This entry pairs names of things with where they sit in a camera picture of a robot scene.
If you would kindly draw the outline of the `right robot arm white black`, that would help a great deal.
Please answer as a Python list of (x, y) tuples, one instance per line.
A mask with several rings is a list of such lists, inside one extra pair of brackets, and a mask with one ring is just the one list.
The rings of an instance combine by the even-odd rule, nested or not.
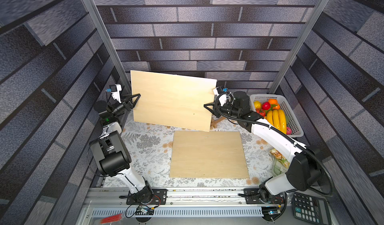
[(261, 183), (255, 198), (270, 203), (274, 196), (284, 192), (311, 190), (322, 194), (313, 184), (327, 175), (327, 171), (314, 150), (289, 137), (277, 123), (257, 112), (245, 92), (231, 94), (220, 87), (213, 92), (216, 99), (204, 104), (204, 108), (218, 118), (237, 121), (242, 128), (265, 140), (273, 147), (270, 153), (287, 166), (285, 172)]

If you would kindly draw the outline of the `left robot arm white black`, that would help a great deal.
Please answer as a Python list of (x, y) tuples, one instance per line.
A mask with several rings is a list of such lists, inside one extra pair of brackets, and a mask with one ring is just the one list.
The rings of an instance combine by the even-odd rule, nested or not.
[(130, 112), (140, 97), (140, 94), (128, 95), (116, 107), (108, 105), (106, 101), (94, 104), (95, 111), (101, 117), (103, 130), (97, 139), (90, 142), (90, 150), (102, 177), (118, 178), (129, 188), (129, 199), (148, 204), (153, 199), (153, 190), (131, 165), (132, 158), (121, 138), (123, 129), (119, 118), (123, 113)]

